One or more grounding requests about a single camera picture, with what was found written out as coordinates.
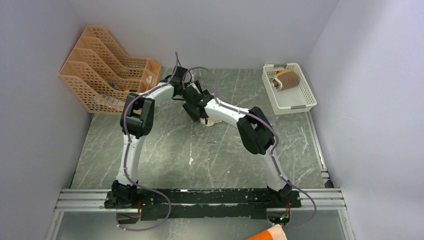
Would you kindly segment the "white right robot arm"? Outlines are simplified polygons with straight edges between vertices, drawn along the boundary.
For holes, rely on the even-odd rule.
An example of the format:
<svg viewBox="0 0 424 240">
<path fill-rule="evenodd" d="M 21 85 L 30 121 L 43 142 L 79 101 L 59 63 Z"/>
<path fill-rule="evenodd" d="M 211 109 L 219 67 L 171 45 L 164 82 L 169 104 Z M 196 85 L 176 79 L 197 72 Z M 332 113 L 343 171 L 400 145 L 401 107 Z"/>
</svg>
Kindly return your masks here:
<svg viewBox="0 0 424 240">
<path fill-rule="evenodd" d="M 178 86 L 174 95 L 185 101 L 182 106 L 194 122 L 201 118 L 214 118 L 235 126 L 245 149 L 263 157 L 262 169 L 270 202 L 275 207 L 282 207 L 288 202 L 292 186 L 275 156 L 276 133 L 259 107 L 247 109 L 230 105 L 207 90 L 200 91 L 193 83 L 186 87 Z"/>
</svg>

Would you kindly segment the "yellow brown bear towel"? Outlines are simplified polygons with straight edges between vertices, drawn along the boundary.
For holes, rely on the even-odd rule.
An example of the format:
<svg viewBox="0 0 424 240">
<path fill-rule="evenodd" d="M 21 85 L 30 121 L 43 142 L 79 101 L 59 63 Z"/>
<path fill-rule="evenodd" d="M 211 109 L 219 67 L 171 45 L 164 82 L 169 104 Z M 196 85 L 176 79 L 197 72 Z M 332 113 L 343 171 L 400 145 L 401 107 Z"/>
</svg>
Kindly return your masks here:
<svg viewBox="0 0 424 240">
<path fill-rule="evenodd" d="M 292 69 L 286 69 L 277 71 L 270 78 L 270 83 L 277 91 L 283 91 L 297 87 L 300 84 L 300 77 Z"/>
</svg>

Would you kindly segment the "white plastic basket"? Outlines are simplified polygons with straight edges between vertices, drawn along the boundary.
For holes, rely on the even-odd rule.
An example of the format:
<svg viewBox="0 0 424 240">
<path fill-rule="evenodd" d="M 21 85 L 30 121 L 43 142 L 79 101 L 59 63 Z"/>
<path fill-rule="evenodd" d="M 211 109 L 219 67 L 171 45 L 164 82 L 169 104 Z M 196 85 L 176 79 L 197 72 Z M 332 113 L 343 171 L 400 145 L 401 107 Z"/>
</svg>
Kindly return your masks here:
<svg viewBox="0 0 424 240">
<path fill-rule="evenodd" d="M 265 64 L 262 81 L 275 115 L 308 112 L 317 105 L 297 63 Z"/>
</svg>

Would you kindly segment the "white towel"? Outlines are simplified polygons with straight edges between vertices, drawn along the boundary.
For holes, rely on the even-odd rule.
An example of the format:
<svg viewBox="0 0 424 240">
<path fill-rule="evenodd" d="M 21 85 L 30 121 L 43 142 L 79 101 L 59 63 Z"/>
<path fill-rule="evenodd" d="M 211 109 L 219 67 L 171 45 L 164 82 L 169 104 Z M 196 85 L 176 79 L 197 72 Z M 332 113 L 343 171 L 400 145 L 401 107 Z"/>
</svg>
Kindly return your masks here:
<svg viewBox="0 0 424 240">
<path fill-rule="evenodd" d="M 211 127 L 214 124 L 222 123 L 223 121 L 217 118 L 208 117 L 208 118 L 200 118 L 200 123 L 206 127 Z"/>
</svg>

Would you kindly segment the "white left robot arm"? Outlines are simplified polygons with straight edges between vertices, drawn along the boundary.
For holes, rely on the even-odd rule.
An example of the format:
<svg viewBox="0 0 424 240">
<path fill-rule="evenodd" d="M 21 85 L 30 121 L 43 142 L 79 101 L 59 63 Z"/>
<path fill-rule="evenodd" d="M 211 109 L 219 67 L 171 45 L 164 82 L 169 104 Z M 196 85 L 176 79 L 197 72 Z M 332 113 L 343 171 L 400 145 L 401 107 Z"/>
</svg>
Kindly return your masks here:
<svg viewBox="0 0 424 240">
<path fill-rule="evenodd" d="M 124 138 L 122 159 L 116 180 L 104 202 L 106 209 L 132 208 L 141 202 L 138 168 L 143 144 L 153 128 L 155 108 L 180 95 L 191 80 L 188 69 L 177 65 L 172 74 L 154 88 L 127 96 L 120 117 Z"/>
</svg>

